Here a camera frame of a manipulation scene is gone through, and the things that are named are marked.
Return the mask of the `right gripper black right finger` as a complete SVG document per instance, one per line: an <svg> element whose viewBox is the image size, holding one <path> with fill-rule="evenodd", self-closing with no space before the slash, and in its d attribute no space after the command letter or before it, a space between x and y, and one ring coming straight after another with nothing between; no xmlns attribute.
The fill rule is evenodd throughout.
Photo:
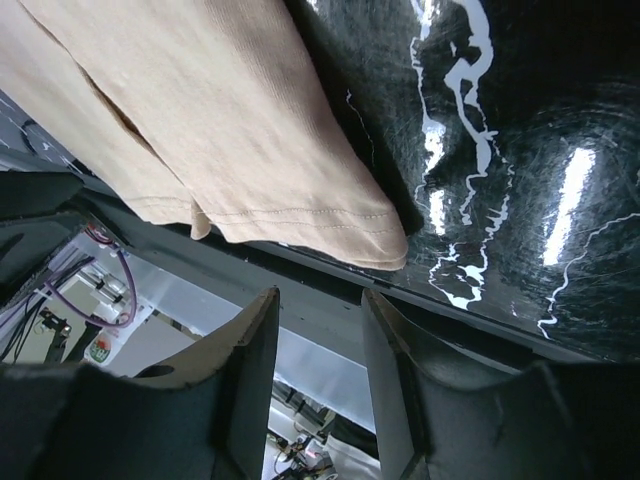
<svg viewBox="0 0 640 480"><path fill-rule="evenodd" d="M537 362L511 374L361 298L386 479L635 479L639 368Z"/></svg>

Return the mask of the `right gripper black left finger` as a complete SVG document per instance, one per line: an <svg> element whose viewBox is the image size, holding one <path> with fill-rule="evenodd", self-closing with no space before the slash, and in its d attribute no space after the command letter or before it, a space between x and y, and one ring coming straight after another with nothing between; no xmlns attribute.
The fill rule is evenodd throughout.
<svg viewBox="0 0 640 480"><path fill-rule="evenodd" d="M1 369L5 479L257 479L280 293L132 378L88 363Z"/></svg>

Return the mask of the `beige t-shirt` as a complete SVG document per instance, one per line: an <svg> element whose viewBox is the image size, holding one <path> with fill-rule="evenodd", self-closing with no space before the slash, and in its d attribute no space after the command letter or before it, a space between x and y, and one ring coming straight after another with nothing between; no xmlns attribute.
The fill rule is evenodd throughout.
<svg viewBox="0 0 640 480"><path fill-rule="evenodd" d="M405 265L281 1L5 1L1 87L144 221Z"/></svg>

